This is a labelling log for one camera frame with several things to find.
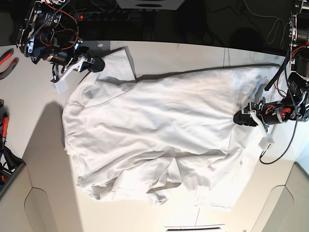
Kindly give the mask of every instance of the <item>white table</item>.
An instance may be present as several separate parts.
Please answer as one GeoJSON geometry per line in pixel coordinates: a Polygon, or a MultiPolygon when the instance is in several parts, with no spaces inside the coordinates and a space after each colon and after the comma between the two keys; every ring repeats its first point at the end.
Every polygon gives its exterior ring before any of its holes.
{"type": "MultiPolygon", "coordinates": [[[[228,68],[244,64],[281,64],[283,61],[283,57],[256,52],[177,43],[111,42],[110,48],[125,45],[129,47],[133,57],[137,76],[211,67],[228,68]]],[[[8,48],[10,47],[0,47],[0,54],[8,48]]],[[[229,232],[249,232],[271,190],[277,185],[285,184],[294,160],[308,142],[306,134],[309,123],[300,124],[295,142],[284,159],[270,166],[257,164],[231,212],[190,206],[185,195],[174,196],[157,209],[152,209],[144,202],[95,202],[73,187],[69,158],[58,139],[61,136],[61,107],[84,73],[72,73],[68,77],[70,89],[58,94],[50,83],[52,75],[48,62],[40,61],[38,65],[34,65],[17,50],[13,57],[15,56],[20,58],[17,67],[0,82],[0,98],[4,99],[10,114],[7,146],[15,155],[23,157],[32,133],[41,130],[40,133],[33,134],[26,151],[26,162],[31,184],[44,189],[49,196],[59,231],[70,227],[63,219],[67,217],[68,220],[81,221],[85,232],[157,232],[162,231],[164,226],[210,224],[226,224],[226,231],[229,232]],[[42,112],[47,112],[50,118],[43,115],[43,119],[39,121],[42,112]],[[72,216],[70,212],[76,211],[76,205],[78,212],[74,212],[72,216]]],[[[279,156],[285,149],[290,138],[284,135],[291,135],[293,126],[293,122],[277,126],[274,134],[276,145],[267,152],[266,161],[279,156]]]]}

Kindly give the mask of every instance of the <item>wire cutter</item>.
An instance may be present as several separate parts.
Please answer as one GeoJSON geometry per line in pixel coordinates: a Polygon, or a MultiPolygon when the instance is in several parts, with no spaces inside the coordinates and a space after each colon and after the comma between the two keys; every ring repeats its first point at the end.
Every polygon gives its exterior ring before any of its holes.
{"type": "MultiPolygon", "coordinates": [[[[7,59],[9,59],[14,53],[14,49],[11,48],[10,50],[8,50],[7,52],[5,52],[1,57],[0,57],[0,66],[1,64],[6,61],[7,59]]],[[[7,77],[12,71],[13,69],[16,67],[17,63],[19,62],[19,58],[16,57],[11,63],[10,65],[7,67],[6,70],[4,70],[3,72],[0,72],[0,80],[4,79],[5,77],[7,77]]]]}

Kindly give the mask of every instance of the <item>wire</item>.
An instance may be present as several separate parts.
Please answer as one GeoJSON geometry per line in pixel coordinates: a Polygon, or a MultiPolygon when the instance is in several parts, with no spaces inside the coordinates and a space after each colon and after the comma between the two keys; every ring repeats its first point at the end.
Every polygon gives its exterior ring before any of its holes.
{"type": "MultiPolygon", "coordinates": [[[[253,21],[251,21],[250,17],[249,17],[246,13],[244,13],[244,10],[246,9],[246,7],[248,8],[247,4],[244,2],[244,5],[239,5],[240,2],[242,2],[242,0],[238,0],[238,2],[237,2],[237,9],[240,11],[240,13],[237,13],[237,12],[234,10],[234,8],[231,7],[231,6],[226,6],[226,7],[224,7],[224,8],[221,8],[221,9],[218,9],[218,10],[215,10],[215,11],[211,11],[210,8],[209,8],[209,6],[208,6],[208,4],[206,3],[206,1],[204,1],[207,10],[208,10],[210,13],[217,13],[217,12],[220,12],[220,11],[224,11],[224,10],[230,9],[236,16],[243,16],[243,15],[246,16],[246,18],[248,19],[248,21],[256,28],[257,32],[261,35],[261,37],[263,38],[263,40],[265,40],[265,39],[264,39],[264,36],[263,36],[263,33],[261,32],[260,28],[259,28],[253,21]]],[[[202,40],[203,40],[203,42],[204,42],[205,44],[212,44],[212,43],[213,43],[213,40],[214,40],[214,39],[213,39],[213,36],[212,36],[211,33],[212,33],[212,32],[210,31],[211,42],[209,42],[209,43],[206,43],[206,42],[204,41],[204,38],[202,37],[202,40]]],[[[283,47],[283,38],[284,38],[284,36],[282,36],[282,40],[281,40],[282,47],[283,47]]]]}
{"type": "Polygon", "coordinates": [[[270,112],[273,112],[274,110],[276,110],[276,109],[278,109],[278,108],[280,108],[280,107],[282,107],[282,106],[284,106],[284,105],[282,105],[282,104],[276,104],[274,107],[270,107],[270,108],[268,109],[267,114],[269,114],[270,112]]]}
{"type": "MultiPolygon", "coordinates": [[[[230,6],[224,7],[224,8],[222,8],[222,9],[219,9],[219,10],[216,10],[216,11],[211,11],[205,0],[203,1],[203,3],[204,3],[204,5],[206,6],[206,8],[207,8],[207,10],[208,10],[209,13],[216,13],[216,12],[219,12],[219,11],[226,10],[226,9],[228,9],[228,8],[231,8],[232,11],[235,13],[234,9],[233,9],[232,7],[230,7],[230,6]]],[[[210,30],[210,28],[209,28],[209,26],[208,26],[207,24],[206,24],[206,27],[207,27],[208,34],[210,35],[211,42],[207,43],[207,42],[205,41],[205,38],[204,38],[205,34],[203,34],[203,35],[201,36],[201,39],[202,39],[203,43],[206,44],[206,45],[213,44],[214,38],[215,38],[223,47],[226,47],[226,46],[224,45],[224,43],[222,42],[222,40],[220,40],[220,38],[219,38],[218,36],[216,36],[216,34],[214,34],[214,33],[210,30]]]]}
{"type": "Polygon", "coordinates": [[[308,46],[309,46],[309,43],[304,43],[300,45],[299,47],[295,48],[294,51],[292,52],[292,58],[295,59],[300,54],[300,52],[303,49],[306,49],[308,46]]]}
{"type": "Polygon", "coordinates": [[[105,12],[105,10],[102,9],[99,5],[97,5],[93,0],[90,0],[90,2],[94,4],[96,7],[98,7],[102,12],[105,12]]]}
{"type": "MultiPolygon", "coordinates": [[[[42,25],[35,31],[33,32],[33,34],[30,36],[30,38],[27,40],[27,44],[34,38],[34,36],[36,36],[40,30],[49,22],[49,19],[53,18],[56,14],[58,14],[58,12],[60,12],[71,0],[67,0],[58,10],[56,10],[55,13],[53,13],[51,16],[49,16],[47,19],[44,20],[44,22],[42,23],[42,25]]],[[[26,45],[24,47],[24,56],[27,57],[26,55],[26,45]]]]}
{"type": "Polygon", "coordinates": [[[43,42],[43,40],[42,40],[42,32],[40,32],[39,38],[40,38],[40,42],[41,42],[43,45],[45,45],[46,47],[51,46],[50,44],[47,44],[47,43],[43,42]]]}
{"type": "Polygon", "coordinates": [[[280,96],[282,96],[283,98],[286,98],[286,97],[287,97],[286,92],[284,92],[283,90],[279,89],[279,87],[278,87],[279,78],[280,78],[280,76],[278,76],[277,81],[274,83],[275,89],[278,91],[278,93],[280,94],[280,96]]]}
{"type": "Polygon", "coordinates": [[[289,148],[290,148],[290,146],[291,146],[291,144],[292,144],[292,142],[293,142],[295,133],[296,133],[297,122],[298,122],[298,107],[297,107],[297,105],[296,105],[296,103],[295,103],[295,101],[294,101],[294,98],[293,98],[293,96],[292,96],[292,91],[291,91],[291,87],[290,87],[290,84],[289,84],[289,81],[288,81],[287,72],[286,72],[286,66],[287,66],[287,60],[288,60],[288,57],[289,57],[289,53],[290,53],[290,51],[288,50],[287,53],[286,53],[285,60],[284,60],[284,77],[285,77],[286,85],[288,86],[288,93],[289,93],[289,95],[291,96],[291,100],[292,100],[292,103],[293,103],[293,106],[294,106],[294,109],[295,109],[295,113],[296,113],[296,120],[295,120],[294,131],[293,131],[293,135],[292,135],[292,137],[291,137],[291,140],[290,140],[290,142],[289,142],[289,144],[288,144],[286,150],[285,150],[285,151],[283,152],[283,154],[282,154],[281,156],[279,156],[277,159],[275,159],[275,160],[272,161],[272,162],[265,163],[265,162],[262,161],[262,157],[263,157],[263,155],[266,153],[267,150],[265,150],[265,151],[263,151],[263,152],[261,153],[259,160],[260,160],[260,162],[261,162],[262,164],[265,164],[265,165],[273,164],[273,163],[277,162],[278,160],[280,160],[280,159],[285,155],[285,153],[289,150],[289,148]]]}
{"type": "Polygon", "coordinates": [[[280,22],[282,22],[282,25],[283,25],[283,35],[282,35],[281,42],[280,42],[280,48],[283,49],[283,42],[284,42],[285,29],[286,29],[286,26],[287,26],[289,23],[284,24],[284,20],[283,20],[282,18],[278,18],[278,17],[275,17],[275,16],[265,16],[265,15],[259,15],[259,14],[253,13],[253,12],[250,10],[250,8],[248,7],[248,4],[246,3],[246,1],[245,1],[245,0],[242,0],[242,1],[245,3],[245,5],[246,5],[248,11],[249,11],[251,14],[253,14],[254,16],[261,17],[261,18],[273,18],[273,19],[275,19],[275,22],[274,22],[274,24],[273,24],[271,30],[269,31],[269,33],[268,33],[268,35],[267,35],[267,37],[266,37],[266,43],[267,43],[268,45],[273,44],[273,42],[275,41],[275,37],[276,37],[276,34],[277,34],[278,27],[279,27],[279,25],[280,25],[280,22]],[[272,34],[274,28],[276,28],[275,31],[274,31],[274,36],[273,36],[272,40],[269,42],[269,41],[268,41],[268,40],[269,40],[269,37],[270,37],[270,35],[272,34]]]}
{"type": "Polygon", "coordinates": [[[72,28],[64,28],[64,29],[62,29],[62,30],[56,30],[55,33],[63,32],[63,31],[66,31],[66,30],[73,31],[73,32],[76,33],[76,31],[74,31],[72,28]]]}
{"type": "MultiPolygon", "coordinates": [[[[57,11],[57,9],[56,9],[56,8],[52,7],[52,6],[51,6],[51,5],[49,5],[47,2],[45,2],[45,3],[46,3],[46,5],[47,5],[49,8],[51,8],[51,9],[53,9],[53,10],[57,11]]],[[[77,21],[75,20],[75,18],[74,18],[74,17],[72,17],[72,16],[71,16],[70,14],[68,14],[67,12],[62,11],[61,9],[60,9],[60,10],[58,10],[58,12],[64,13],[65,15],[67,15],[67,16],[69,16],[71,19],[73,19],[73,21],[74,21],[74,22],[75,22],[75,24],[76,24],[76,28],[77,28],[77,32],[75,33],[76,38],[75,38],[74,43],[72,43],[72,44],[71,44],[70,46],[68,46],[68,47],[61,48],[61,50],[66,50],[66,49],[69,49],[69,48],[73,47],[73,46],[74,46],[74,45],[76,45],[76,43],[77,43],[77,40],[78,40],[78,34],[79,34],[78,23],[77,23],[77,21]]]]}
{"type": "Polygon", "coordinates": [[[274,105],[269,105],[265,111],[265,114],[267,115],[269,113],[269,111],[274,108],[275,106],[274,105]]]}
{"type": "Polygon", "coordinates": [[[78,14],[77,9],[76,9],[74,6],[72,6],[71,4],[69,4],[69,6],[72,7],[72,8],[74,9],[74,11],[78,14]]]}

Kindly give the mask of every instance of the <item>gray panel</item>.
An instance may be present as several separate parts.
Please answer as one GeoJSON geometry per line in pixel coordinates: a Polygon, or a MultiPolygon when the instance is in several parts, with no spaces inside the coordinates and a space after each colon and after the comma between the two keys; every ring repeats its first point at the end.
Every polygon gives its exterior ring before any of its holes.
{"type": "Polygon", "coordinates": [[[294,198],[294,206],[279,232],[309,231],[309,177],[295,164],[286,183],[294,198]]]}
{"type": "Polygon", "coordinates": [[[276,186],[271,190],[251,232],[261,232],[263,230],[284,189],[285,186],[276,186]]]}
{"type": "Polygon", "coordinates": [[[33,232],[24,209],[30,190],[28,170],[24,167],[0,201],[1,232],[33,232]]]}
{"type": "Polygon", "coordinates": [[[25,211],[34,232],[58,232],[46,192],[32,188],[25,200],[25,211]]]}
{"type": "Polygon", "coordinates": [[[293,197],[287,188],[284,188],[282,194],[272,211],[262,232],[276,232],[282,227],[282,224],[289,216],[293,208],[293,197]]]}
{"type": "Polygon", "coordinates": [[[309,174],[309,143],[304,147],[296,162],[309,174]]]}
{"type": "Polygon", "coordinates": [[[116,0],[122,9],[177,10],[184,0],[116,0]]]}

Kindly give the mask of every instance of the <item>red pliers handle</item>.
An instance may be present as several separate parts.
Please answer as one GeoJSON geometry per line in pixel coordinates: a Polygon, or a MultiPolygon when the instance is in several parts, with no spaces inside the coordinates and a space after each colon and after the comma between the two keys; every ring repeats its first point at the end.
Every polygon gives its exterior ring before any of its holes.
{"type": "MultiPolygon", "coordinates": [[[[5,52],[1,57],[0,57],[0,65],[6,61],[7,59],[9,59],[14,53],[14,49],[11,48],[10,50],[8,50],[7,52],[5,52]]],[[[0,80],[4,79],[5,77],[7,77],[12,71],[13,69],[16,67],[17,63],[19,62],[19,58],[16,57],[11,63],[10,65],[6,68],[6,70],[4,70],[3,72],[0,72],[0,80]]]]}
{"type": "Polygon", "coordinates": [[[3,115],[3,121],[2,121],[2,137],[6,138],[6,132],[8,130],[8,124],[9,124],[9,117],[7,114],[3,115]]]}

